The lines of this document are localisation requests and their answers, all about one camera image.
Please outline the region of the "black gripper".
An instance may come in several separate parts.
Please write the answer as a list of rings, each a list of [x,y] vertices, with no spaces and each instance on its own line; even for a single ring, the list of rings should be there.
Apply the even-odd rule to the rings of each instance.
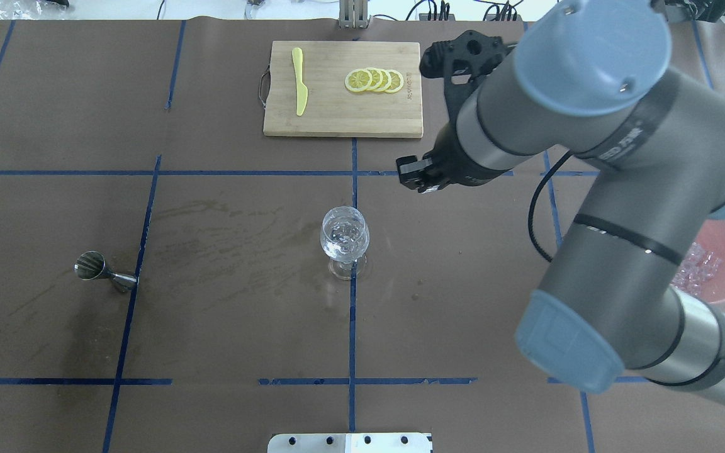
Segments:
[[[418,193],[444,189],[449,184],[476,187],[502,175],[500,170],[483,167],[466,154],[450,123],[440,129],[432,150],[423,159],[415,155],[395,161],[399,183]]]

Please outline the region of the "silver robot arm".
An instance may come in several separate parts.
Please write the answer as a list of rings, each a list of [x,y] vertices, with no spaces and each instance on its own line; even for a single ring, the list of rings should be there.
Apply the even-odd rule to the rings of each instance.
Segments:
[[[555,145],[599,170],[515,333],[582,392],[624,372],[725,405],[725,313],[670,282],[725,219],[725,95],[670,65],[648,1],[562,1],[514,45],[464,31],[429,46],[449,121],[403,186],[480,186]]]

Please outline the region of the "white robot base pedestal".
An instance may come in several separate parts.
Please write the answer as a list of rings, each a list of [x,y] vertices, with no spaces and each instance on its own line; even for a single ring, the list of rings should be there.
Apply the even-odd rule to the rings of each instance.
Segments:
[[[430,433],[281,433],[267,452],[434,452]]]

